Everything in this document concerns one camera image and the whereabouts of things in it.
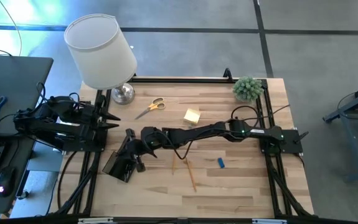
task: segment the yellow sticky note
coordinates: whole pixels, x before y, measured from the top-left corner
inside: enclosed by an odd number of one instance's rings
[[[200,116],[200,111],[187,109],[186,115],[184,116],[184,120],[192,124],[197,124]]]

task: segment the wooden table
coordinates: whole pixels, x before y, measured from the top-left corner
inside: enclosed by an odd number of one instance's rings
[[[129,183],[106,175],[101,170],[118,150],[125,138],[125,129],[131,128],[139,138],[145,126],[188,129],[183,121],[188,108],[201,111],[197,126],[229,119],[234,108],[244,105],[232,93],[232,84],[203,83],[134,83],[136,96],[126,106],[111,101],[109,112],[121,118],[120,125],[108,132],[108,142],[102,153],[93,200],[92,216],[109,217],[273,217],[271,196],[263,154],[257,139],[239,143],[215,137],[195,141],[188,155],[193,166],[197,192],[192,187],[187,166],[176,158],[176,171],[172,175],[173,151],[158,149],[158,158],[143,156],[147,171],[132,175]],[[284,81],[268,79],[273,111],[288,104]],[[94,101],[96,90],[82,85],[81,100]],[[151,111],[139,120],[140,114],[158,96],[165,98],[166,109]],[[236,112],[241,118],[255,117],[252,110],[244,108]],[[290,108],[275,114],[276,125],[293,128]],[[181,147],[183,154],[187,146]],[[84,153],[77,153],[68,166],[61,187],[62,202],[66,201],[78,184]],[[217,158],[223,158],[221,169]],[[64,157],[62,167],[68,156]],[[304,169],[299,158],[283,154],[286,181],[289,189],[303,207],[313,213]],[[84,191],[82,209],[87,191]],[[50,212],[57,209],[56,191]],[[284,211],[279,191],[280,208]]]

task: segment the blue eraser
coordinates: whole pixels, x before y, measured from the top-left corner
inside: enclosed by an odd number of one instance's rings
[[[218,158],[217,162],[219,162],[219,166],[220,168],[224,168],[224,163],[223,163],[223,159],[222,158]]]

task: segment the lamp base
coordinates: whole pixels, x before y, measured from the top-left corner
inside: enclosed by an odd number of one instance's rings
[[[112,99],[119,105],[127,105],[134,99],[134,89],[131,85],[125,83],[112,89]]]

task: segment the white cable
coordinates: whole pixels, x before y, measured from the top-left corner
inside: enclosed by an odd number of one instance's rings
[[[22,39],[21,39],[21,34],[19,33],[19,30],[18,30],[18,27],[16,25],[16,22],[14,22],[14,19],[12,19],[9,11],[6,9],[6,7],[4,7],[4,4],[2,3],[2,1],[0,0],[0,4],[3,6],[4,10],[6,11],[6,13],[9,15],[12,23],[14,24],[14,26],[16,27],[16,30],[17,30],[17,33],[18,33],[18,36],[19,36],[19,54],[18,56],[21,56],[21,51],[22,51]]]

